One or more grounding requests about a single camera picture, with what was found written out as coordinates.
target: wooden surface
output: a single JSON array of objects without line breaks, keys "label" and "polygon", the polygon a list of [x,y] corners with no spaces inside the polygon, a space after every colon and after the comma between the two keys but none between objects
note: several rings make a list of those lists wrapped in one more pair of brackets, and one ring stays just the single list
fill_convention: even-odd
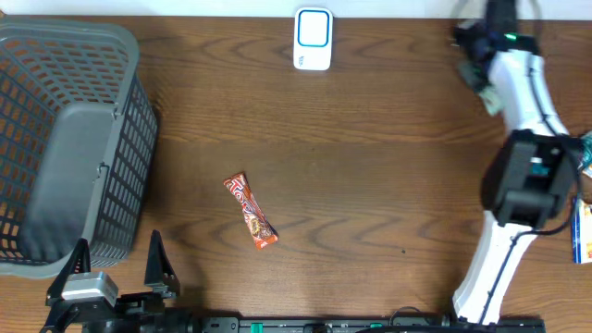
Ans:
[{"label": "wooden surface", "polygon": [[[245,316],[447,309],[482,228],[479,185],[504,140],[455,71],[445,20],[339,19],[327,72],[291,59],[284,18],[85,18],[128,28],[160,137],[134,251],[107,272],[142,286],[159,229],[179,304]],[[568,129],[592,128],[592,30],[550,23],[549,89]],[[279,243],[257,252],[222,180],[246,171]],[[539,239],[503,304],[549,332],[592,330],[592,265],[569,231]],[[0,277],[0,330],[38,331],[50,280]]]}]

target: plastic basket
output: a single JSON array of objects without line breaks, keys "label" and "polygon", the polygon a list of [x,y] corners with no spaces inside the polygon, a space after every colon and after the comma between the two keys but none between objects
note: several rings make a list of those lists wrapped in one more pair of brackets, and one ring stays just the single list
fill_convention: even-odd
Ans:
[{"label": "plastic basket", "polygon": [[56,275],[78,238],[126,258],[157,123],[116,25],[0,20],[0,274]]}]

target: blue square outline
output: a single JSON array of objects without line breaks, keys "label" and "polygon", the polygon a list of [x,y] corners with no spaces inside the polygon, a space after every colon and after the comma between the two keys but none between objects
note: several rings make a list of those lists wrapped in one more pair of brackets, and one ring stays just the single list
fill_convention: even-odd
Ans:
[{"label": "blue square outline", "polygon": [[[300,42],[300,24],[301,24],[301,16],[302,13],[323,13],[325,15],[327,15],[327,36],[325,37],[325,43],[322,45],[316,45],[316,44],[303,44]],[[310,10],[310,9],[306,9],[303,10],[302,12],[300,12],[300,14],[298,14],[298,44],[300,46],[305,46],[305,47],[325,47],[329,44],[329,14],[324,11],[324,10]]]}]

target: green light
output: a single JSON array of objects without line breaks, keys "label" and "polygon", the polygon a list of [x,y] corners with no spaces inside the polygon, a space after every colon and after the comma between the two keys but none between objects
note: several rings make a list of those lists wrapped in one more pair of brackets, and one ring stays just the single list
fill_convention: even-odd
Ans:
[{"label": "green light", "polygon": [[511,40],[511,41],[515,41],[515,40],[518,39],[518,36],[516,36],[513,33],[506,33],[506,34],[504,34],[504,36],[506,36],[506,38],[509,39],[509,40]]}]

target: white device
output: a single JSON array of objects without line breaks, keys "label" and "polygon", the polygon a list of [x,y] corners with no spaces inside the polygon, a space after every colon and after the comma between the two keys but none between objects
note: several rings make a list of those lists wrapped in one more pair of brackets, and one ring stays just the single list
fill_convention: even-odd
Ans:
[{"label": "white device", "polygon": [[[543,76],[542,57],[522,50],[497,52],[487,75],[504,105],[502,115],[507,131],[510,133],[512,130],[532,130],[538,135],[553,135],[538,111],[537,100],[531,91],[530,79],[526,75],[529,70],[529,57],[532,59],[531,76],[536,93],[549,124],[556,133],[568,134],[550,99]],[[457,317],[464,318],[469,323],[480,323],[483,316],[484,325],[498,323],[501,301],[506,289],[523,254],[535,240],[536,235],[523,236],[518,240],[484,313],[487,299],[513,239],[519,233],[529,230],[532,228],[510,223],[500,227],[493,214],[489,211],[485,212],[485,225],[477,251],[464,282],[454,292],[452,298]]]},{"label": "white device", "polygon": [[306,7],[294,23],[294,67],[326,70],[331,65],[333,15],[324,8]]}]

